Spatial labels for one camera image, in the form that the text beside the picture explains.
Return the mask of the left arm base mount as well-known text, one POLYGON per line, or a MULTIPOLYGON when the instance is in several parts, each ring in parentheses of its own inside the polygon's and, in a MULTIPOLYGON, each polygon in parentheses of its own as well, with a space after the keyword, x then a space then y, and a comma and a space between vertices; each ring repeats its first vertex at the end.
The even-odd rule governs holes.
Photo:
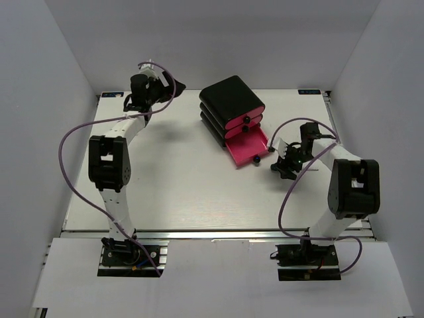
POLYGON ((145 244, 143 250, 128 239, 103 237, 98 277, 159 278, 166 263, 166 247, 145 244))

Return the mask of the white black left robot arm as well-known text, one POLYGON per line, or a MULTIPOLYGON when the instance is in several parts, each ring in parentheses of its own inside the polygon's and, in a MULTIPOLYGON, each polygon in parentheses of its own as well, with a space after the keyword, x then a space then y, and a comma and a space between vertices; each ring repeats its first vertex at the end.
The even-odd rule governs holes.
POLYGON ((151 119, 152 106, 181 95, 186 86, 167 72, 164 80, 145 71, 130 78, 131 93, 124 101, 124 119, 88 144, 88 176, 102 197, 108 214, 109 240, 124 242, 135 237, 126 187, 131 178, 129 144, 151 119))

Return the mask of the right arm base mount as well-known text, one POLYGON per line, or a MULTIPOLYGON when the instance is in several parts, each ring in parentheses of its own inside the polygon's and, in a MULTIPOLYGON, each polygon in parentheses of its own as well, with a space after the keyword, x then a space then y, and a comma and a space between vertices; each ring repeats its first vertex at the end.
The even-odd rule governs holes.
POLYGON ((270 260, 277 262, 281 282, 341 280, 334 245, 318 246, 308 240, 299 244, 279 244, 270 254, 270 260))

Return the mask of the pink bottom drawer black knob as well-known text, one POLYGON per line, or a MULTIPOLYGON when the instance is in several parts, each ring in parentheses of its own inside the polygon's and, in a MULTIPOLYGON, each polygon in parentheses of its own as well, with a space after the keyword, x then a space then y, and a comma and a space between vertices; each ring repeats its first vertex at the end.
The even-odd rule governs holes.
POLYGON ((225 143, 236 167, 259 162, 268 155, 268 137, 259 126, 227 139, 225 143))

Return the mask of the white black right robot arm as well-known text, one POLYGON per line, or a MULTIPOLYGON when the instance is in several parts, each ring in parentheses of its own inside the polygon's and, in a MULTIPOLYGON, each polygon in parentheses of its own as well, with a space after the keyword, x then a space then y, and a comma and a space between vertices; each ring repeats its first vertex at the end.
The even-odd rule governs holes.
POLYGON ((287 143, 273 132, 268 150, 276 152, 278 159, 271 169, 282 179, 292 180, 280 212, 278 226, 282 226, 284 208, 300 179, 316 162, 329 169, 331 178, 327 193, 327 209, 319 220, 300 236, 308 241, 299 247, 300 258, 314 264, 323 256, 322 246, 331 246, 343 240, 342 233, 357 220, 378 212, 380 208, 380 167, 376 160, 363 159, 346 150, 338 134, 327 125, 306 118, 300 127, 300 142, 287 143))

